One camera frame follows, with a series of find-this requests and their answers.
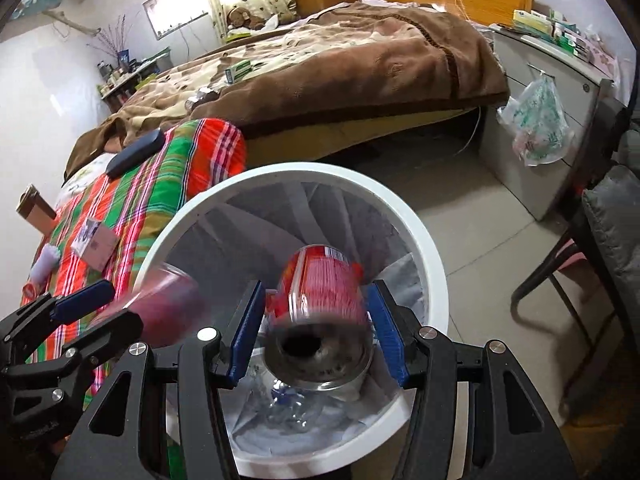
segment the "drawer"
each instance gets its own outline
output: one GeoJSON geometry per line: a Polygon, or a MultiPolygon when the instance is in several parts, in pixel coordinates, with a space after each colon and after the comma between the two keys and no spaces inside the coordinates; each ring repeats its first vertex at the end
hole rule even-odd
{"type": "Polygon", "coordinates": [[[542,220],[564,188],[571,168],[563,161],[528,167],[511,148],[513,134],[489,108],[480,146],[480,159],[495,177],[522,202],[536,220],[542,220]]]}
{"type": "Polygon", "coordinates": [[[600,91],[596,84],[549,54],[501,34],[495,35],[495,51],[507,76],[524,86],[540,75],[536,69],[554,76],[565,113],[578,124],[589,124],[600,91]]]}
{"type": "MultiPolygon", "coordinates": [[[[507,83],[509,85],[509,90],[511,92],[511,97],[517,99],[520,97],[520,94],[525,89],[525,86],[517,81],[511,79],[511,77],[507,78],[507,83]]],[[[564,161],[572,166],[574,164],[575,156],[578,153],[578,149],[580,148],[580,144],[582,143],[582,138],[584,137],[585,128],[577,123],[567,112],[564,113],[564,118],[566,119],[566,123],[569,125],[569,128],[574,133],[574,138],[571,142],[571,146],[569,148],[569,152],[564,156],[564,161]]]]}

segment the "blanket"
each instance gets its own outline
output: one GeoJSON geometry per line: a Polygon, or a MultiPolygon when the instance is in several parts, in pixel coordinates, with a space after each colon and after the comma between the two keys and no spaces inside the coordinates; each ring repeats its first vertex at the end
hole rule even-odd
{"type": "MultiPolygon", "coordinates": [[[[46,290],[52,296],[66,296],[107,278],[119,298],[133,287],[151,245],[178,209],[196,194],[244,171],[245,158],[244,139],[236,127],[215,119],[190,121],[169,130],[162,150],[120,179],[98,177],[84,193],[57,211],[58,223],[42,241],[43,245],[55,245],[62,254],[46,290]],[[71,242],[86,218],[103,221],[120,237],[102,273],[89,268],[71,251],[71,242]]],[[[60,326],[36,350],[32,361],[59,357],[62,346],[84,332],[101,310],[60,326]]],[[[87,399],[107,373],[108,364],[96,370],[87,399]]]]}
{"type": "Polygon", "coordinates": [[[490,47],[465,20],[416,7],[356,3],[169,70],[81,138],[67,176],[110,135],[127,145],[183,120],[185,101],[202,86],[220,98],[195,108],[190,118],[222,118],[247,138],[315,123],[496,104],[508,97],[490,47]],[[229,85],[225,69],[245,59],[252,72],[229,85]]]}

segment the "brown blanket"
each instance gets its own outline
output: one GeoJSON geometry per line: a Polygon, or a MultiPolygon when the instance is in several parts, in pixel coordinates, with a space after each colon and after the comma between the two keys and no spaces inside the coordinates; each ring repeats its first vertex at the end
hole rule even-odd
{"type": "Polygon", "coordinates": [[[186,118],[184,102],[202,86],[220,92],[188,119],[217,117],[247,138],[314,123],[488,105],[508,97],[486,40],[446,12],[372,7],[334,9],[292,29],[225,45],[141,88],[116,114],[84,134],[70,176],[113,136],[123,144],[186,118]],[[254,70],[226,84],[225,68],[254,70]]]}

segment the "blue gripper pad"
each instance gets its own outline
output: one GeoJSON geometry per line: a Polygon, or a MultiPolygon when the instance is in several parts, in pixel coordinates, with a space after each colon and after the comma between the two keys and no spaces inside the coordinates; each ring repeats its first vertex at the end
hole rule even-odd
{"type": "Polygon", "coordinates": [[[255,339],[258,337],[258,330],[264,316],[265,300],[264,286],[261,282],[257,282],[230,348],[231,366],[227,378],[233,386],[238,385],[238,381],[244,377],[249,366],[255,339]]]}
{"type": "Polygon", "coordinates": [[[402,388],[409,379],[409,372],[404,362],[404,344],[385,299],[375,284],[367,287],[367,310],[376,329],[386,367],[402,388]]]}
{"type": "Polygon", "coordinates": [[[111,303],[115,295],[116,290],[111,282],[100,280],[69,296],[60,298],[51,313],[51,319],[65,325],[71,324],[107,303],[111,303]]]}

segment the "white box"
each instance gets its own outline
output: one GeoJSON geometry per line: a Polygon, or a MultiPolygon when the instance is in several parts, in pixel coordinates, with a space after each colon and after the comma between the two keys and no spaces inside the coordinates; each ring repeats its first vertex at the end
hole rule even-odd
{"type": "Polygon", "coordinates": [[[78,236],[71,243],[71,250],[89,267],[102,272],[118,244],[118,235],[105,224],[87,218],[78,236]]]}

